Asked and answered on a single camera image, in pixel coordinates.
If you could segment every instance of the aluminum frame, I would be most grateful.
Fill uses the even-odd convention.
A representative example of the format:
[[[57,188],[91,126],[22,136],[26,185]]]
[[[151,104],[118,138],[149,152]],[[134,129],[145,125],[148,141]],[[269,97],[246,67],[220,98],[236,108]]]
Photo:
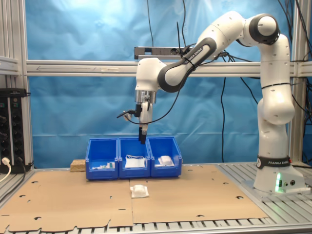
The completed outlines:
[[[302,11],[303,19],[306,23],[307,33],[310,36],[310,23],[311,23],[311,1],[300,0],[299,6]],[[292,61],[304,60],[309,47],[306,40],[306,35],[302,27],[299,17],[298,8],[294,4],[294,17],[293,17],[293,39],[292,39]],[[305,77],[308,73],[301,73],[302,68],[306,63],[310,62],[295,62],[294,63],[294,76],[292,83],[297,85],[292,86],[292,93],[300,106],[305,107],[306,100],[306,80]],[[288,139],[289,139],[289,156],[293,162],[302,162],[303,152],[303,132],[305,128],[304,119],[305,113],[301,108],[293,102],[295,106],[295,116],[288,125]]]
[[[299,0],[301,10],[310,29],[311,0]],[[64,61],[28,60],[25,18],[25,0],[0,0],[0,87],[25,88],[29,92],[29,76],[98,76],[135,77],[138,62],[125,61]],[[307,43],[301,21],[294,6],[294,36],[292,60],[302,59],[307,52]],[[305,83],[302,77],[312,74],[312,62],[291,64],[290,76],[293,94],[303,105]],[[258,77],[259,62],[212,63],[193,72],[190,77]],[[33,161],[30,98],[22,99],[23,132],[26,162]],[[303,121],[302,111],[296,107],[296,115],[289,124],[289,154],[294,162],[302,161]]]

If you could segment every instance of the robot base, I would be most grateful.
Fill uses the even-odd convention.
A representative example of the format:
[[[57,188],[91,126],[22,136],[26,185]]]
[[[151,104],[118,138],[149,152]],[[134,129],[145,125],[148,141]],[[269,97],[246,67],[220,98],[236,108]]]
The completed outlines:
[[[263,192],[261,190],[258,190],[254,187],[254,180],[245,180],[242,181],[242,186],[255,198],[257,198],[259,201],[268,201],[270,197],[279,197],[281,201],[284,201],[283,197],[287,195],[304,195],[304,194],[310,194],[311,189],[310,187],[304,187],[301,189],[296,189],[295,191],[289,190],[287,193],[267,193]]]
[[[243,186],[259,200],[272,196],[309,194],[303,175],[292,165],[258,169],[255,181],[244,181]]]

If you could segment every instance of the cardboard sheet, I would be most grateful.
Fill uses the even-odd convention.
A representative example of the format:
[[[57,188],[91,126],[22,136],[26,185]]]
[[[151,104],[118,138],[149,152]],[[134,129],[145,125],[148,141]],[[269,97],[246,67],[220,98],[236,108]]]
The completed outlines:
[[[37,172],[0,209],[0,233],[59,232],[78,228],[132,226],[128,180],[96,181],[85,173]]]
[[[136,184],[150,196],[132,199],[134,223],[268,217],[214,165],[183,166],[177,179],[130,180]]]

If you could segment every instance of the green status light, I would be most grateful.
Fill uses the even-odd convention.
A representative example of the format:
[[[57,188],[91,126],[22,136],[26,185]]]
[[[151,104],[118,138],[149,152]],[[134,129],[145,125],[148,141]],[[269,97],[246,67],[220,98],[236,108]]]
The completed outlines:
[[[276,176],[275,192],[278,192],[280,178],[281,178],[281,173],[278,173]]]

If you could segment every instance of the white package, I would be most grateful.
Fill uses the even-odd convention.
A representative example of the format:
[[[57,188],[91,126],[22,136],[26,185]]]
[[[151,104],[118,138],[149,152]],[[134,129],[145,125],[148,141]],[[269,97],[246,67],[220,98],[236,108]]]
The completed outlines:
[[[172,162],[171,158],[167,155],[161,156],[158,158],[158,161],[161,166],[174,166],[174,163]]]
[[[149,196],[147,187],[141,184],[137,184],[133,187],[130,187],[130,190],[132,198],[142,198]]]
[[[126,155],[125,168],[145,167],[145,158],[143,156]]]

